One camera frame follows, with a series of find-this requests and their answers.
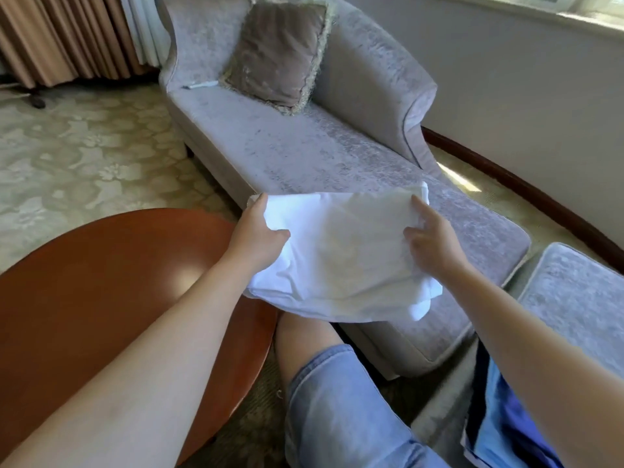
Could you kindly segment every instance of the person's left hand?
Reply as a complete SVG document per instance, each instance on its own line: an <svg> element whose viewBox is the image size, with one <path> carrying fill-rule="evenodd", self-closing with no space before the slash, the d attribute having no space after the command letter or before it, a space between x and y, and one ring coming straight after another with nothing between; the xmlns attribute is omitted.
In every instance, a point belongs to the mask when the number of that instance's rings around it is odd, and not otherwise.
<svg viewBox="0 0 624 468"><path fill-rule="evenodd" d="M267 227L264 216L267 201L268 195L262 193L254 204L245 209L224 255L244 263L253 274L271 266L290 238L287 229L272 230Z"/></svg>

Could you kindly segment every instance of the sheer curtain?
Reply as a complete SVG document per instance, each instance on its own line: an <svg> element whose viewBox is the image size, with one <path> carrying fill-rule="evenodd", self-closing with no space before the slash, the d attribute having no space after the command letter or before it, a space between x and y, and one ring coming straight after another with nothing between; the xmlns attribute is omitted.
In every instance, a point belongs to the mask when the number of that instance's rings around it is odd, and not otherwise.
<svg viewBox="0 0 624 468"><path fill-rule="evenodd" d="M141 64L161 67L167 60L171 39L160 21L154 0L121 0L130 35Z"/></svg>
<svg viewBox="0 0 624 468"><path fill-rule="evenodd" d="M0 15L0 52L28 88L146 72L119 0L0 0Z"/></svg>

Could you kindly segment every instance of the wall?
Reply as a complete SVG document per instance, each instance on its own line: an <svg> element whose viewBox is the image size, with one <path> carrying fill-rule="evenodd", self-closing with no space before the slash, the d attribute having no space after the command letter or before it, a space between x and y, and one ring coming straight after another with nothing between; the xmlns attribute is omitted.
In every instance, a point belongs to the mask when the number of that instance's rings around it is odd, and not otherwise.
<svg viewBox="0 0 624 468"><path fill-rule="evenodd" d="M624 38L447 0L347 0L438 83L423 125L624 248Z"/></svg>

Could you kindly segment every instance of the brown pillow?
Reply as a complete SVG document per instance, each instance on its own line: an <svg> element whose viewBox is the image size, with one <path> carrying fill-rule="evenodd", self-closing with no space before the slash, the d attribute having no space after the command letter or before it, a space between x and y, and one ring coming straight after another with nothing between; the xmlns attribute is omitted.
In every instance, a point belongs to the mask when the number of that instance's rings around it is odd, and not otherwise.
<svg viewBox="0 0 624 468"><path fill-rule="evenodd" d="M299 112L314 86L331 20L322 0L256 0L222 82L282 113Z"/></svg>

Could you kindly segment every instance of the blue jeans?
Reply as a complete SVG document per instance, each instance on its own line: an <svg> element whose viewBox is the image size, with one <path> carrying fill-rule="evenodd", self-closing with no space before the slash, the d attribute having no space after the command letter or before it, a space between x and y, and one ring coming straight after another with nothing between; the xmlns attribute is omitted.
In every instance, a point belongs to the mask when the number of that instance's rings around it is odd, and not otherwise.
<svg viewBox="0 0 624 468"><path fill-rule="evenodd" d="M286 399L292 468L448 468L394 414L349 345L312 358Z"/></svg>

